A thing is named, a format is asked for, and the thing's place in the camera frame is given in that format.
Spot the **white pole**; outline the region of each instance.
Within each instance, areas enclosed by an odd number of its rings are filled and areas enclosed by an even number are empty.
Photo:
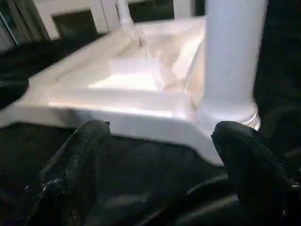
[[[134,29],[134,22],[132,20],[130,9],[127,0],[117,0],[117,7],[119,11],[119,20],[122,29],[132,30]]]
[[[267,0],[206,1],[205,92],[199,127],[208,136],[220,121],[258,129],[253,85]]]

